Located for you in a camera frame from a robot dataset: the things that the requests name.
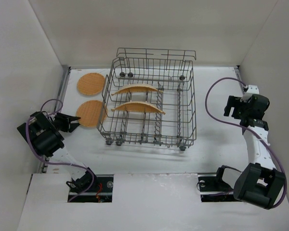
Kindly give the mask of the fish-shaped woven plate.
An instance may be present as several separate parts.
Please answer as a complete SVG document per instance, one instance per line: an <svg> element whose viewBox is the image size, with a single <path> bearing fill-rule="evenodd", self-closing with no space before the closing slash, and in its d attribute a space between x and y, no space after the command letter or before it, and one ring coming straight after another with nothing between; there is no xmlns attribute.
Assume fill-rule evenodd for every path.
<svg viewBox="0 0 289 231"><path fill-rule="evenodd" d="M135 92L163 92L163 90L159 90L149 84L128 84L128 85L124 85L115 93L112 93L111 95L114 96L117 94L135 93Z"/></svg>
<svg viewBox="0 0 289 231"><path fill-rule="evenodd" d="M139 113L159 113L165 115L166 113L158 109L153 104L141 101L126 102L116 108L111 108L111 111L126 111L126 112L139 112Z"/></svg>

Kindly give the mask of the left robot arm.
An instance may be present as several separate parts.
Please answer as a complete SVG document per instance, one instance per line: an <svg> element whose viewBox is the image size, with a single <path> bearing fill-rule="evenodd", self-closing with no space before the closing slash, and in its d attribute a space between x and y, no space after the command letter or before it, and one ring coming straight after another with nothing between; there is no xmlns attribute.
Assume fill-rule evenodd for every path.
<svg viewBox="0 0 289 231"><path fill-rule="evenodd" d="M66 184L75 193L86 192L98 184L93 171L69 153L60 133L73 132L79 126L79 119L62 113L51 118L43 112L35 112L27 122L17 127L37 159L47 165L66 167L71 175L71 181Z"/></svg>

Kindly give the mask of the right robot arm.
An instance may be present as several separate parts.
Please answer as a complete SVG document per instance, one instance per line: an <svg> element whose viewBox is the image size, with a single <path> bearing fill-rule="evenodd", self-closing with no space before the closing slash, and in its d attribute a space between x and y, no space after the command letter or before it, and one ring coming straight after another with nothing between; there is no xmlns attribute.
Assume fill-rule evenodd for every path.
<svg viewBox="0 0 289 231"><path fill-rule="evenodd" d="M249 98L229 96L224 116L239 119L245 139L249 164L233 186L236 200L264 209L274 208L274 203L286 180L278 171L268 150L268 125L263 120L270 101L267 97L252 94Z"/></svg>

